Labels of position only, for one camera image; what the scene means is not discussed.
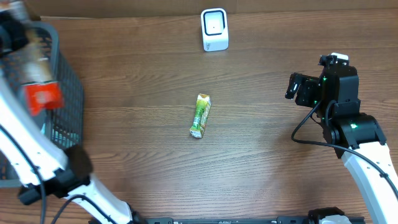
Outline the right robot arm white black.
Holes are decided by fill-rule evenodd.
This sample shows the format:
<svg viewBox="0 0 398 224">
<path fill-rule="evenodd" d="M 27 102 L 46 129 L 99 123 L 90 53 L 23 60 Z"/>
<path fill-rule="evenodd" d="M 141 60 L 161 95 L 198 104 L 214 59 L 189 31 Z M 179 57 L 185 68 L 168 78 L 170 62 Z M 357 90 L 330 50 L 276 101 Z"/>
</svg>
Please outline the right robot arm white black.
<svg viewBox="0 0 398 224">
<path fill-rule="evenodd" d="M 397 173 L 377 120 L 360 111 L 359 77 L 348 62 L 323 62 L 321 75 L 293 73 L 285 94 L 316 114 L 325 142 L 343 161 L 374 223 L 397 223 Z"/>
</svg>

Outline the orange cracker pack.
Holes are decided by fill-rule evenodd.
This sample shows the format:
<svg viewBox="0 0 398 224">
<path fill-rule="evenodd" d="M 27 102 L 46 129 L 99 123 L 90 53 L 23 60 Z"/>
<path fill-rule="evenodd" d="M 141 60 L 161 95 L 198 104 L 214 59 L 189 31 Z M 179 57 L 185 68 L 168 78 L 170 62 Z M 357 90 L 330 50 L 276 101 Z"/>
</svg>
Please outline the orange cracker pack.
<svg viewBox="0 0 398 224">
<path fill-rule="evenodd" d="M 64 106 L 63 94 L 54 78 L 49 59 L 44 57 L 39 36 L 22 1 L 4 4 L 11 18 L 20 24 L 22 38 L 22 86 L 30 114 L 38 115 L 43 110 L 54 110 Z"/>
</svg>

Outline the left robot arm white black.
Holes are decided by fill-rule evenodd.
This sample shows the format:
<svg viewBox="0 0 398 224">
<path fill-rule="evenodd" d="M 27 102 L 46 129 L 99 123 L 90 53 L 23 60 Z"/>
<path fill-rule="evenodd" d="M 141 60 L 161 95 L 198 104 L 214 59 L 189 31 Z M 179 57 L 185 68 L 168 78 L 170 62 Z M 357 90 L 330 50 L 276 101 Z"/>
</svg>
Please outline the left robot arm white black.
<svg viewBox="0 0 398 224">
<path fill-rule="evenodd" d="M 1 11 L 1 152 L 21 183 L 19 200 L 54 195 L 100 223 L 144 223 L 94 173 L 82 146 L 84 102 L 57 31 Z"/>
</svg>

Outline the green juice carton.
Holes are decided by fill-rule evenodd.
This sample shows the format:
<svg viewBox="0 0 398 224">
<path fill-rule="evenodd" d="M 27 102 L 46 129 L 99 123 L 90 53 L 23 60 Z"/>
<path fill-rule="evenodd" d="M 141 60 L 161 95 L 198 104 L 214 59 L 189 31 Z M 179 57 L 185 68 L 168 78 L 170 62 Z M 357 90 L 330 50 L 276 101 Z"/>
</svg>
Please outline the green juice carton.
<svg viewBox="0 0 398 224">
<path fill-rule="evenodd" d="M 195 138 L 202 138 L 205 132 L 208 115 L 211 110 L 211 98 L 210 95 L 200 93 L 197 97 L 195 115 L 193 124 L 189 129 L 190 134 Z"/>
</svg>

